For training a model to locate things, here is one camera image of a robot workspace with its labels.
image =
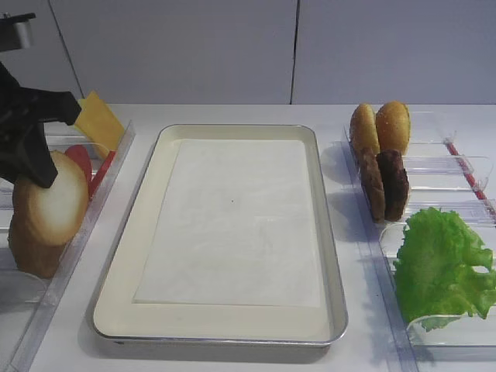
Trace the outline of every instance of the white countertop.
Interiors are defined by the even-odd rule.
[[[122,122],[133,121],[136,138],[102,210],[88,244],[53,317],[31,371],[304,371],[397,370],[394,344],[374,268],[360,255],[365,240],[357,204],[343,192],[349,182],[346,165],[336,161],[343,126],[354,105],[112,105]],[[489,156],[496,161],[496,106],[419,105],[412,111],[443,114],[460,153]],[[153,141],[165,126],[178,123],[298,124],[313,129],[318,138],[328,194],[332,229],[343,277],[350,322],[345,336],[316,363],[307,365],[218,363],[112,359],[95,345],[89,319],[95,289],[105,260],[115,246],[115,234],[142,171]],[[486,195],[496,197],[492,175]],[[428,362],[420,370],[494,370],[494,363]]]

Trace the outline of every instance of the cabinet door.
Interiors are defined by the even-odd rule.
[[[289,103],[295,0],[52,0],[83,92],[114,103]]]
[[[48,0],[2,0],[0,3],[0,11],[11,16],[36,14],[36,18],[29,21],[34,44],[28,49],[0,52],[0,60],[7,70],[24,87],[72,91],[80,98],[78,83],[64,52]]]
[[[294,103],[496,102],[494,0],[301,0]]]

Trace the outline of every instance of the cheese slice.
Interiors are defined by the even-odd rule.
[[[92,91],[85,100],[80,100],[81,113],[75,126],[92,142],[102,158],[116,151],[125,130],[110,108]]]

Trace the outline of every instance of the white paper sheet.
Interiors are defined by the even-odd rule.
[[[319,306],[303,143],[186,139],[157,202],[134,301]]]

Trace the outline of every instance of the green lettuce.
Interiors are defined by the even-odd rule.
[[[423,209],[407,220],[394,262],[396,295],[406,322],[426,315],[479,315],[496,303],[492,250],[456,212]],[[476,272],[485,267],[487,272]],[[455,319],[428,319],[428,331]]]

